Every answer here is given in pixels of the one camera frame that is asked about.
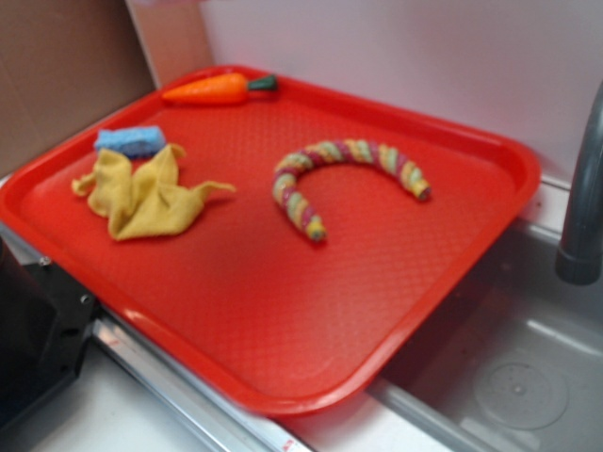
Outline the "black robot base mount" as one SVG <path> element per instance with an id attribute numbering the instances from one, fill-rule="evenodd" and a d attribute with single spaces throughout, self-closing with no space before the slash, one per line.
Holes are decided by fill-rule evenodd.
<path id="1" fill-rule="evenodd" d="M 80 374 L 97 298 L 57 264 L 18 262 L 1 244 L 1 429 Z"/>

